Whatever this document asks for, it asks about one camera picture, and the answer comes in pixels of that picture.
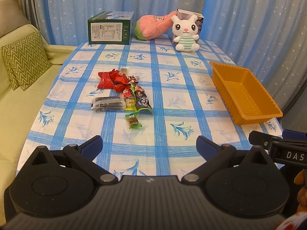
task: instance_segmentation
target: blue and white checkered tablecloth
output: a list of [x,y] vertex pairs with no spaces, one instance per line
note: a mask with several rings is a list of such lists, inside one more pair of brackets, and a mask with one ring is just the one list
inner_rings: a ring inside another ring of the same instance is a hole
[[[208,62],[234,63],[214,43],[199,44],[197,52],[179,52],[162,35],[150,41],[133,38],[130,45],[78,46],[63,64],[33,123],[17,169],[38,145],[59,150],[101,135],[103,150],[94,162],[119,178],[172,174],[181,179],[205,162],[195,147],[199,135],[244,150],[250,148],[252,130],[280,136],[276,119],[243,126],[233,123],[212,82]],[[128,112],[91,111],[93,97],[116,94],[97,89],[98,72],[125,66],[129,75],[139,76],[154,109],[154,115],[138,115],[143,125],[139,129],[128,128]]]

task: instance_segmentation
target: yellow plastic basket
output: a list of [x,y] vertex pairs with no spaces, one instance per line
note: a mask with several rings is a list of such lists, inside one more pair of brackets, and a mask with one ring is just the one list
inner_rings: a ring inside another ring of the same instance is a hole
[[247,68],[209,62],[212,80],[235,124],[264,123],[282,112],[253,73]]

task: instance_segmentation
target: tray rim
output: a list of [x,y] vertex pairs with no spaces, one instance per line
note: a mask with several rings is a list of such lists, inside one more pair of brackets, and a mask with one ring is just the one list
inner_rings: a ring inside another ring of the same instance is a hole
[[[239,67],[237,66],[236,64],[224,64],[224,63],[221,63],[221,62],[215,62],[215,61],[210,61],[209,62],[210,66],[212,67],[213,69],[213,72],[216,73],[216,75],[219,77],[220,81],[222,82],[222,84],[225,86],[228,94],[230,95],[231,97],[231,100],[233,101],[234,105],[236,106],[238,112],[240,113],[241,117],[245,120],[248,120],[248,121],[251,121],[251,120],[260,120],[260,119],[266,119],[266,118],[275,118],[275,117],[282,117],[283,116],[283,113],[281,111],[281,109],[279,108],[279,106],[276,104],[276,102],[274,101],[274,99],[272,98],[272,96],[268,93],[268,91],[264,88],[264,86],[260,83],[260,81],[254,76],[254,74],[248,69],[248,68],[245,68],[245,67]],[[238,103],[238,101],[236,100],[235,97],[232,97],[231,96],[231,92],[229,91],[228,89],[228,85],[225,83],[225,80],[222,78],[221,74],[218,72],[218,70],[216,69],[216,65],[220,65],[220,66],[227,66],[227,67],[235,67],[235,68],[238,68],[238,69],[242,69],[242,70],[246,70],[255,80],[256,82],[258,83],[258,85],[265,91],[265,93],[269,96],[271,102],[274,104],[274,106],[278,109],[279,113],[276,113],[276,114],[263,114],[261,116],[246,116],[243,112],[242,112],[242,109]]]

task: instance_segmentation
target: striped shirt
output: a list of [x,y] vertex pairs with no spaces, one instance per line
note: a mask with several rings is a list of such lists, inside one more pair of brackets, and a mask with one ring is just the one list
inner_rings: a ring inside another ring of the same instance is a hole
[[195,43],[193,36],[180,36],[180,40],[178,42],[185,47],[185,50],[190,50],[192,44]]

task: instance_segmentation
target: green plush part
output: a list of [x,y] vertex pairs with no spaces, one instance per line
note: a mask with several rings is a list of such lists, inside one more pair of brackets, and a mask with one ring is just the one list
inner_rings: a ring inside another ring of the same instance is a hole
[[143,40],[143,41],[147,41],[148,39],[145,38],[142,34],[142,32],[140,31],[140,28],[139,28],[139,20],[137,20],[136,24],[135,24],[135,36],[136,38],[140,39],[140,40]]

